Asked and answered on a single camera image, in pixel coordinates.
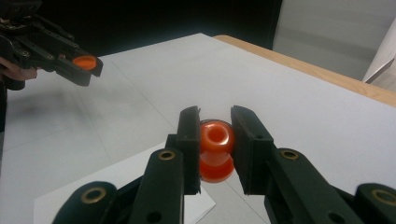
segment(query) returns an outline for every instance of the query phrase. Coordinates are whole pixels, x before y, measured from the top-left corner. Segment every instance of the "wooden trim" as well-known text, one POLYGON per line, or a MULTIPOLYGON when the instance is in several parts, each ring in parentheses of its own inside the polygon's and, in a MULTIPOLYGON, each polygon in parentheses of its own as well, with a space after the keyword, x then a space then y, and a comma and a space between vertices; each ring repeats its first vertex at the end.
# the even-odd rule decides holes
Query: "wooden trim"
POLYGON ((310 76, 318 77, 322 80, 328 81, 334 85, 342 87, 344 89, 354 91, 358 94, 364 95, 371 99, 377 100, 387 105, 396 107, 396 92, 388 91, 371 84, 364 83, 362 81, 353 79, 351 77, 346 77, 332 71, 326 70, 324 68, 315 66, 310 63, 305 63, 286 55, 276 53, 269 49, 264 49, 256 45, 250 44, 243 40, 233 38, 228 35, 217 35, 214 36, 217 40, 223 41, 225 43, 234 45, 240 49, 247 50, 251 53, 259 55, 263 58, 269 59, 276 63, 281 63, 287 67, 296 69, 298 71, 304 72, 310 76))

